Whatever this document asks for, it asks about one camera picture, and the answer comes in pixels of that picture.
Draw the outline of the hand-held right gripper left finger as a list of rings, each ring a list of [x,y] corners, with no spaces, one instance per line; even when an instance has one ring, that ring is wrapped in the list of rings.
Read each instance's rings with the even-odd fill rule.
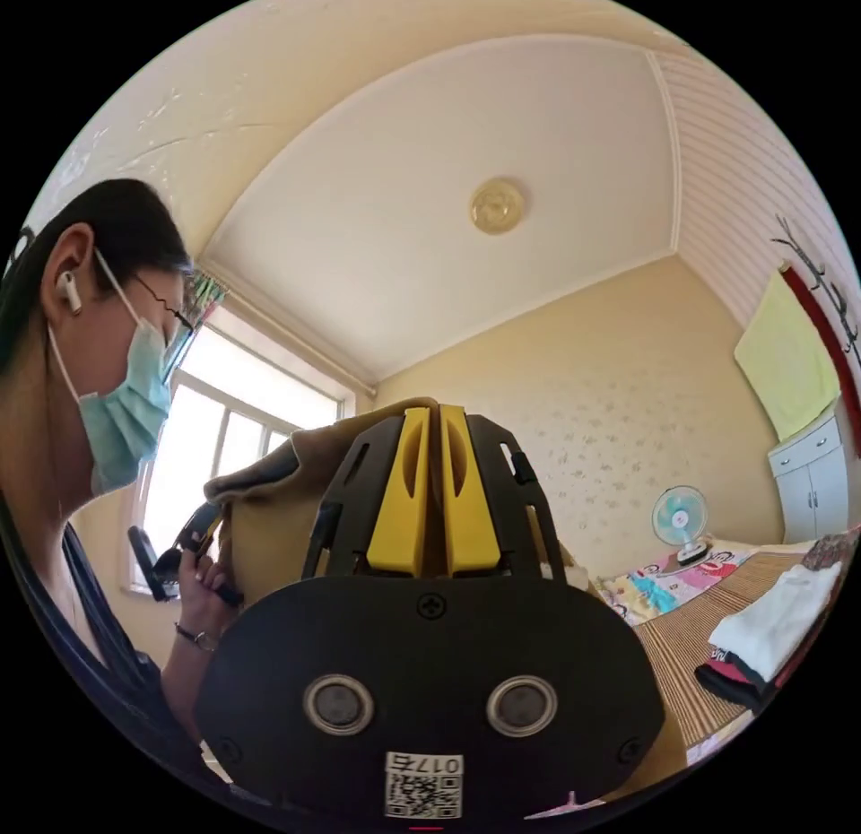
[[[431,411],[408,408],[366,553],[370,567],[390,574],[422,570],[429,493]]]

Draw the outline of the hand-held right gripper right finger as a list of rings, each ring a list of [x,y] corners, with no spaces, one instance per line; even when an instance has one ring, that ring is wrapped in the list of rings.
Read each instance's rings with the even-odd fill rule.
[[[491,572],[500,547],[486,499],[465,410],[439,410],[442,511],[450,574]]]

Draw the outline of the person's left hand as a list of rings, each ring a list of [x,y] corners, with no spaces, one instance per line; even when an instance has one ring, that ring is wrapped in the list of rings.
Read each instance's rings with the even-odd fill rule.
[[[230,573],[207,552],[183,549],[178,583],[178,635],[204,652],[213,652],[239,609],[240,599]]]

